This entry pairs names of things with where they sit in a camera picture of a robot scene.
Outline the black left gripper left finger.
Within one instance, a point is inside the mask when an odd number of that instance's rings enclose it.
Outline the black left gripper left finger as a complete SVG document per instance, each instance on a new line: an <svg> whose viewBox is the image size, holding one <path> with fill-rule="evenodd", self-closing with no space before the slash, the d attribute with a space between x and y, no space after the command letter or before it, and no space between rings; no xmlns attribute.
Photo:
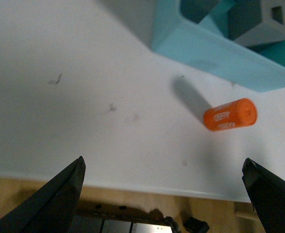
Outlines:
<svg viewBox="0 0 285 233"><path fill-rule="evenodd" d="M67 233L83 186L86 164L79 157L0 219L0 233Z"/></svg>

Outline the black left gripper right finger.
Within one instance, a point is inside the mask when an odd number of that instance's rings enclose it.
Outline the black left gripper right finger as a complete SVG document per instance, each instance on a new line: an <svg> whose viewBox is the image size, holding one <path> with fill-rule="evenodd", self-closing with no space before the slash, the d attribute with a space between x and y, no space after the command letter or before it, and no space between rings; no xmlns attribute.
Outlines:
<svg viewBox="0 0 285 233"><path fill-rule="evenodd" d="M267 233L285 233L285 181L247 158L242 180Z"/></svg>

